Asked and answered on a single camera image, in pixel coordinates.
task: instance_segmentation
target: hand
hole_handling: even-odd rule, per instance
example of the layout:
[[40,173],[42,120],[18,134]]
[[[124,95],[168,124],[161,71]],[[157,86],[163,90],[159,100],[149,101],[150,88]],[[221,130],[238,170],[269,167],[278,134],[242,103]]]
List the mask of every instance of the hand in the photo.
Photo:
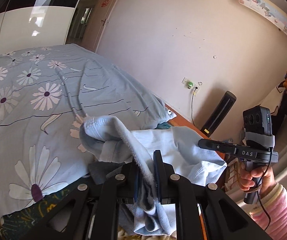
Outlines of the hand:
[[[241,163],[241,169],[240,169],[240,189],[241,190],[249,190],[250,187],[253,187],[255,185],[255,182],[252,181],[252,178],[260,178],[265,170],[267,169],[267,166],[260,166],[251,172],[245,170],[245,163]],[[267,173],[262,179],[262,187],[260,189],[260,197],[263,198],[269,194],[269,192],[272,191],[272,189],[276,186],[277,182],[275,181],[273,168],[270,166]]]

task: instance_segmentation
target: wall socket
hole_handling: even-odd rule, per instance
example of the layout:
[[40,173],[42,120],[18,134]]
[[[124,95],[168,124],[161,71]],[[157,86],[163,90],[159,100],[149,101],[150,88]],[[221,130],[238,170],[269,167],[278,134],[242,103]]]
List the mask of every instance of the wall socket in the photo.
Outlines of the wall socket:
[[[191,88],[189,88],[188,83],[191,82],[193,85],[191,86]],[[194,82],[192,82],[191,80],[189,80],[188,78],[184,78],[184,80],[182,81],[182,84],[185,85],[186,88],[190,89],[192,92],[195,92],[194,95],[196,95],[199,90],[200,90],[200,86],[198,84],[195,84]]]

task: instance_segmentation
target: red door decoration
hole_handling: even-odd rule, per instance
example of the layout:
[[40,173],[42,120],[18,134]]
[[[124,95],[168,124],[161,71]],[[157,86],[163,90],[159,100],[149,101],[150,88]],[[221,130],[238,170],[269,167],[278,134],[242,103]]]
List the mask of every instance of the red door decoration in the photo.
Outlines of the red door decoration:
[[106,7],[109,2],[110,2],[110,0],[104,0],[101,4],[101,7]]

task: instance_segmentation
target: wooden door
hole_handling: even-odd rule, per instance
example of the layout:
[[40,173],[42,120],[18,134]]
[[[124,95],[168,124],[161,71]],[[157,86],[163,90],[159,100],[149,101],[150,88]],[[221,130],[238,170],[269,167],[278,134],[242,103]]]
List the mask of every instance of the wooden door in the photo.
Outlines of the wooden door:
[[99,0],[87,23],[81,46],[85,49],[96,52],[109,20],[109,16],[117,0]]

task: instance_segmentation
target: person's arm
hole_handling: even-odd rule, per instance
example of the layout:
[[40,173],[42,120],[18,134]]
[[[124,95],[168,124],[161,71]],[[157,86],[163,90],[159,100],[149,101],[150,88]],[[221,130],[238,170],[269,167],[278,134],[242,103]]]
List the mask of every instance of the person's arm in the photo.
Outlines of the person's arm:
[[[266,169],[267,166],[261,166],[248,172],[245,170],[244,163],[242,163],[239,179],[241,190],[249,190],[250,187],[253,187],[255,183],[252,178],[261,177]],[[263,177],[260,198],[271,218],[271,223],[266,232],[274,240],[287,240],[287,191],[275,181],[271,167]],[[267,227],[269,219],[260,203],[257,203],[256,208],[250,212],[250,215],[261,228],[265,229]]]

